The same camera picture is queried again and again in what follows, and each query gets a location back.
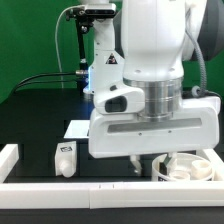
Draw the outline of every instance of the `white plastic part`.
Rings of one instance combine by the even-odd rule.
[[[215,167],[214,181],[1,184],[0,209],[224,206],[223,162],[212,149],[197,153]]]
[[[218,97],[183,100],[172,119],[148,125],[139,122],[137,114],[102,115],[94,110],[89,152],[103,158],[214,148],[219,142],[219,108]]]
[[[166,154],[156,157],[152,162],[152,181],[212,181],[214,169],[211,162],[188,153],[177,153],[175,167],[167,170],[167,175],[160,172],[160,163],[166,158]]]
[[[55,154],[56,176],[71,177],[76,172],[77,152],[76,142],[60,143]]]
[[[171,157],[171,160],[168,162],[168,164],[166,166],[168,173],[171,173],[172,171],[174,171],[176,169],[176,167],[177,167],[177,158],[176,157]]]
[[[158,82],[182,77],[184,37],[185,0],[124,0],[124,78]]]
[[[191,176],[196,180],[208,178],[212,174],[212,166],[209,161],[195,160],[191,165]]]
[[[194,86],[191,89],[191,94],[193,97],[197,98],[199,96],[199,91],[200,91],[200,87],[199,86]]]
[[[89,120],[72,120],[65,133],[65,139],[78,138],[87,139],[89,138]]]
[[[169,173],[169,176],[174,181],[189,181],[191,176],[183,170],[175,170]]]
[[[141,163],[140,163],[140,156],[131,155],[130,156],[130,161],[131,161],[132,165],[135,167],[135,172],[138,175],[141,175],[142,166],[141,166]]]
[[[8,144],[0,152],[0,183],[3,183],[19,159],[18,145]]]
[[[94,61],[89,68],[89,84],[84,89],[92,94],[98,89],[122,80],[124,59],[115,51],[113,19],[94,21]],[[116,61],[110,64],[113,57]]]
[[[112,83],[106,88],[99,89],[94,97],[94,106],[100,114],[108,114],[105,104],[108,100],[123,96],[127,100],[125,113],[137,113],[145,107],[145,94],[142,89],[126,86],[123,82]]]

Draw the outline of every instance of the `screw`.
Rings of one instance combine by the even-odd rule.
[[[83,33],[86,33],[88,31],[86,26],[82,26],[81,30],[82,30]]]
[[[84,14],[85,14],[85,11],[83,11],[83,10],[79,12],[79,15],[80,15],[80,16],[82,16],[82,15],[84,15]]]
[[[80,63],[85,64],[86,63],[86,59],[85,58],[81,59]]]

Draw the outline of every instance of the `cable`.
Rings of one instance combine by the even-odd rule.
[[[56,28],[55,28],[55,46],[56,46],[56,53],[57,53],[57,60],[58,60],[58,67],[59,67],[59,71],[62,72],[62,66],[61,66],[61,58],[60,58],[60,52],[59,52],[59,47],[58,47],[58,29],[59,29],[59,25],[60,25],[60,22],[61,22],[61,19],[62,19],[62,16],[64,15],[64,13],[68,10],[72,10],[72,9],[75,9],[75,8],[81,8],[81,7],[84,7],[84,5],[78,5],[78,6],[71,6],[71,7],[68,7],[66,9],[64,9],[60,16],[58,17],[58,20],[57,20],[57,23],[56,23]]]
[[[76,75],[76,73],[74,72],[68,72],[68,73],[46,73],[46,74],[39,74],[39,75],[35,75],[29,78],[26,78],[24,80],[22,80],[21,82],[19,82],[11,91],[10,96],[12,94],[14,94],[16,92],[16,90],[18,88],[20,88],[20,86],[25,85],[26,83],[30,83],[29,81],[33,80],[33,79],[37,79],[37,78],[42,78],[42,77],[57,77],[57,76],[72,76],[72,75]]]
[[[221,103],[223,104],[223,100],[222,100],[222,97],[221,97],[220,94],[218,94],[216,92],[208,91],[208,90],[205,92],[205,94],[206,94],[206,96],[217,96],[217,97],[219,97],[220,100],[221,100]]]
[[[43,83],[58,83],[58,82],[76,82],[77,79],[70,79],[70,80],[52,80],[52,81],[34,81],[34,82],[26,82],[26,83],[23,83],[21,85],[18,85],[16,88],[13,89],[13,92],[11,94],[14,94],[19,88],[23,87],[23,86],[27,86],[27,85],[32,85],[32,84],[43,84]]]
[[[186,13],[186,20],[188,20],[190,13],[191,11],[189,9],[188,12]],[[194,39],[190,31],[188,30],[187,25],[186,25],[185,32],[188,35],[189,39],[191,40],[192,44],[194,45],[194,49],[195,49],[195,53],[196,53],[199,65],[200,65],[199,67],[200,67],[200,73],[201,73],[200,87],[198,86],[193,87],[192,95],[194,97],[204,97],[206,92],[206,87],[207,87],[207,72],[206,72],[206,66],[205,66],[203,54],[201,52],[198,42]]]

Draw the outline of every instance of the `black cable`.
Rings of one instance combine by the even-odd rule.
[[[26,82],[21,85],[17,85],[16,88],[13,88],[13,91],[11,92],[10,95],[14,94],[19,88],[27,85],[32,85],[32,84],[49,84],[49,83],[61,83],[61,82],[76,82],[77,79],[70,79],[70,80],[52,80],[52,81],[34,81],[34,82]]]
[[[17,85],[23,84],[23,83],[28,82],[33,79],[42,78],[42,77],[70,76],[70,75],[76,75],[76,73],[75,72],[43,73],[43,74],[34,75],[29,78],[26,78],[26,79],[22,80],[20,83],[18,83]]]
[[[39,75],[35,75],[35,76],[31,76],[29,78],[26,78],[24,80],[22,80],[21,82],[19,82],[11,91],[10,95],[14,94],[16,92],[17,89],[21,88],[22,86],[25,85],[31,85],[31,84],[37,84],[37,83],[55,83],[55,82],[72,82],[72,81],[80,81],[83,77],[78,77],[77,79],[74,80],[68,80],[68,81],[63,81],[63,80],[52,80],[52,81],[38,81],[38,82],[29,82],[33,79],[37,79],[37,78],[42,78],[42,77],[61,77],[61,76],[76,76],[75,72],[66,72],[66,73],[43,73],[43,74],[39,74]]]
[[[83,40],[83,35],[81,33],[81,28],[80,28],[80,21],[79,19],[76,19],[76,30],[77,30],[77,38],[78,38],[78,44],[79,44],[79,57],[80,60],[86,60],[86,55],[85,55],[85,47],[84,47],[84,40]]]
[[[220,98],[221,100],[221,104],[223,104],[223,99],[222,99],[222,96],[216,92],[212,92],[212,91],[208,91],[206,90],[205,91],[205,96],[217,96]],[[191,91],[183,91],[182,93],[182,97],[183,99],[192,99],[192,98],[195,98],[193,95],[192,95],[192,92]]]

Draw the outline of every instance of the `label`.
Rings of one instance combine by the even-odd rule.
[[[68,147],[62,147],[61,148],[61,151],[62,152],[70,152],[70,151],[72,151],[72,147],[70,147],[70,146],[68,146]]]
[[[167,180],[163,179],[162,177],[158,177],[158,181],[164,182],[164,181],[167,181]]]
[[[110,55],[106,64],[110,64],[110,65],[116,65],[117,64],[117,61],[116,61],[116,58],[114,57],[114,54]]]

